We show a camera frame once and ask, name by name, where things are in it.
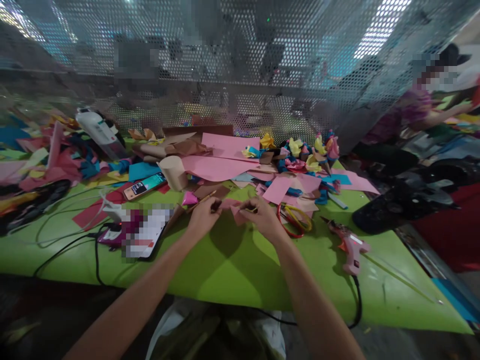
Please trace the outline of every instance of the scissors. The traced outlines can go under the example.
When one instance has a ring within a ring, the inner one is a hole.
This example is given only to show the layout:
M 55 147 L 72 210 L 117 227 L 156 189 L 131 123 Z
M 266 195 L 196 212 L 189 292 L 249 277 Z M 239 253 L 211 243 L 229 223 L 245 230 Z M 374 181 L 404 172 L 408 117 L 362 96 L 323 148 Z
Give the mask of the scissors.
M 301 215 L 301 219 L 295 215 L 295 213 Z M 292 224 L 295 229 L 297 229 L 297 233 L 290 232 L 284 224 L 281 224 L 285 229 L 288 236 L 294 239 L 300 239 L 305 235 L 305 232 L 309 232 L 312 230 L 312 220 L 299 208 L 290 206 L 290 205 L 282 205 L 278 204 L 276 207 L 276 217 L 278 221 L 282 223 L 281 216 L 283 216 L 289 224 Z

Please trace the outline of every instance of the smartphone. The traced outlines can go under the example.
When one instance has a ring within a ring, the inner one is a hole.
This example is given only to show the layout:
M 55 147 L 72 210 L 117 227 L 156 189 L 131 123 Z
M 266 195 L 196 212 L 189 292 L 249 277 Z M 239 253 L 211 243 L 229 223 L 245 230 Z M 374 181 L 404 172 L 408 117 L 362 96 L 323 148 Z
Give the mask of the smartphone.
M 140 195 L 145 194 L 146 192 L 156 188 L 157 186 L 165 183 L 167 179 L 163 176 L 161 172 L 147 177 L 145 180 L 137 182 L 135 185 L 130 186 L 123 190 L 123 196 L 128 201 L 133 200 Z

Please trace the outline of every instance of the purple shirt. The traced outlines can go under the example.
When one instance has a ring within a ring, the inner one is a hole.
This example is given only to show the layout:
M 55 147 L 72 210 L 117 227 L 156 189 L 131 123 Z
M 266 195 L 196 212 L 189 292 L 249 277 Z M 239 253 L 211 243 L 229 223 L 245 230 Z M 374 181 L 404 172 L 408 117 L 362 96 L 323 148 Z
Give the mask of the purple shirt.
M 361 142 L 372 145 L 398 137 L 408 125 L 425 119 L 431 109 L 432 98 L 429 92 L 412 88 L 393 104 Z

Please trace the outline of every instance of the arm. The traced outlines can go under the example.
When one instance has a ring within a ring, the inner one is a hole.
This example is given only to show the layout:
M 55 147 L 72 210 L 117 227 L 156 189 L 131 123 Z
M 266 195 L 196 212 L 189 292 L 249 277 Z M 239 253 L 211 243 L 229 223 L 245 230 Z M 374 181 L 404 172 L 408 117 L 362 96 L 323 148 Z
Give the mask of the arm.
M 471 108 L 471 104 L 460 104 L 446 111 L 439 112 L 438 114 L 430 112 L 425 119 L 412 122 L 410 125 L 408 125 L 408 127 L 415 131 L 427 130 L 443 123 L 448 118 L 467 113 Z
M 241 210 L 275 247 L 290 292 L 298 327 L 313 359 L 365 359 L 332 302 L 318 286 L 302 255 L 278 221 L 273 208 L 261 197 L 246 201 Z
M 120 359 L 167 292 L 187 254 L 220 216 L 211 213 L 214 197 L 193 211 L 185 233 L 132 286 L 110 305 L 65 355 L 64 360 Z

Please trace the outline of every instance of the hand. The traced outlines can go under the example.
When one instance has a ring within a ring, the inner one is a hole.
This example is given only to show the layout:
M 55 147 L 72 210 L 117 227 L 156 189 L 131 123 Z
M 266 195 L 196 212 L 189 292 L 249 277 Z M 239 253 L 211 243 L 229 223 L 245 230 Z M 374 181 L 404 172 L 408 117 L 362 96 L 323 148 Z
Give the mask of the hand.
M 257 213 L 245 209 L 257 209 Z M 273 245 L 285 239 L 289 239 L 287 232 L 277 218 L 275 209 L 268 205 L 263 197 L 255 196 L 245 201 L 240 206 L 240 213 L 243 217 L 254 223 L 258 231 Z
M 473 106 L 471 103 L 459 104 L 451 108 L 451 111 L 454 114 L 453 116 L 469 113 L 471 110 L 473 110 Z
M 203 238 L 219 219 L 222 209 L 218 208 L 218 206 L 220 206 L 221 203 L 222 200 L 212 196 L 208 200 L 198 204 L 193 210 L 186 231 L 190 232 L 190 235 L 195 237 L 197 241 Z M 217 211 L 212 212 L 212 206 L 214 204 L 214 208 L 216 207 Z

